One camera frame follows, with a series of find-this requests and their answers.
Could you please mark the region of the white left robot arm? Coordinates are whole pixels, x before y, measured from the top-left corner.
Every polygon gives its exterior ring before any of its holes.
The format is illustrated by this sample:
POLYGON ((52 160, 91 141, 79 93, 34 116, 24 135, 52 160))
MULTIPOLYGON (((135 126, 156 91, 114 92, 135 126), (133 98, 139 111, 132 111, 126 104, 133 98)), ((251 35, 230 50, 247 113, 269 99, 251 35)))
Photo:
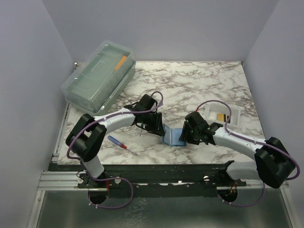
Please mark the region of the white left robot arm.
POLYGON ((156 93, 160 94, 160 101, 145 94, 140 101, 125 105, 111 114, 96 117, 84 114, 71 130, 66 138, 66 155, 69 159, 80 161, 94 187, 102 187, 105 183, 105 169, 97 155, 106 135, 120 128, 143 124, 145 131, 164 136, 162 113, 157 112, 163 105, 163 94, 153 92, 156 93))

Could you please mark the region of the blue leather card holder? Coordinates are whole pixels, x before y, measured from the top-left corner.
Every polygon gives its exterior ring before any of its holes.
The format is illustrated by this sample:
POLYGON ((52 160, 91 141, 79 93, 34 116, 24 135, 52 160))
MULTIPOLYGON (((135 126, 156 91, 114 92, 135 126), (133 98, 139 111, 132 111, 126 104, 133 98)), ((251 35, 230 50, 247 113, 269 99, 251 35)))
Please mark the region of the blue leather card holder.
POLYGON ((187 143, 180 140, 182 128, 170 128, 163 124, 165 135, 162 137, 162 142, 168 146, 185 147, 187 143))

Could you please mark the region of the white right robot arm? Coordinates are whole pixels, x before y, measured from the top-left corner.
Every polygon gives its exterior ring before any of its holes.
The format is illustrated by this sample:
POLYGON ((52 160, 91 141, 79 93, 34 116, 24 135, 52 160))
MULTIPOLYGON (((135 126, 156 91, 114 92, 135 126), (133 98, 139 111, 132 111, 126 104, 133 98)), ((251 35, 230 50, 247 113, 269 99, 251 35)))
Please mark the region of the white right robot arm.
POLYGON ((195 145, 205 143, 227 147, 252 159, 251 162, 233 161, 220 172, 218 180, 224 186, 229 186, 238 179, 247 179, 261 180, 278 189, 296 168, 295 162, 277 138, 247 138, 219 123, 208 124, 198 112, 185 117, 180 140, 195 145))

